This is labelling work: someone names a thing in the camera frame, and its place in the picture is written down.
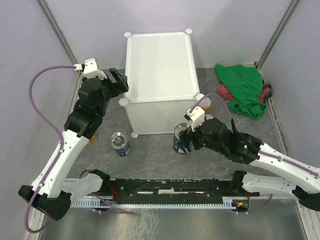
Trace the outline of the blue soup can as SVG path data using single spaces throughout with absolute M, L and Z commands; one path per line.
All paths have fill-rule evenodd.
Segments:
M 120 157 L 127 156 L 131 151 L 130 143 L 122 132 L 114 133 L 110 137 L 110 144 L 115 153 Z
M 187 128 L 190 127 L 190 124 L 188 123 L 179 123 L 174 128 L 174 136 L 173 136 L 173 150 L 178 154 L 187 154 L 188 149 L 186 147 L 182 146 L 181 140 L 182 140 L 182 132 L 187 130 Z

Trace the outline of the tall orange can white lid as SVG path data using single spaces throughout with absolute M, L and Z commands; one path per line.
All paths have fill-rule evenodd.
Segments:
M 204 110 L 205 114 L 209 114 L 211 109 L 211 104 L 212 104 L 211 100 L 208 97 L 206 97 L 199 103 L 199 106 Z

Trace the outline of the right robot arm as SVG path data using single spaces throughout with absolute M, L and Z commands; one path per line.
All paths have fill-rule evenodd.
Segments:
M 273 174 L 261 176 L 237 170 L 229 183 L 231 193 L 241 195 L 278 195 L 290 197 L 311 210 L 320 210 L 320 169 L 297 161 L 248 133 L 232 129 L 216 118 L 200 126 L 178 132 L 178 146 L 185 153 L 207 148 L 234 163 L 265 169 Z

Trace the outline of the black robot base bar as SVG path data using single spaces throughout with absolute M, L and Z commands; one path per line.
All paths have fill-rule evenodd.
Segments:
M 258 197 L 233 180 L 211 179 L 124 179 L 108 180 L 95 192 L 115 198 L 121 205 L 221 204 L 223 197 Z

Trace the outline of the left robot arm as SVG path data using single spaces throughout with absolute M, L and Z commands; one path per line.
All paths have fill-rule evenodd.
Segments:
M 96 192 L 106 195 L 110 191 L 110 176 L 97 169 L 73 183 L 65 183 L 65 179 L 80 152 L 102 124 L 110 100 L 128 92 L 127 81 L 127 77 L 114 67 L 107 73 L 84 74 L 78 100 L 63 131 L 55 129 L 59 135 L 56 149 L 39 176 L 18 191 L 29 208 L 58 221 L 82 197 Z

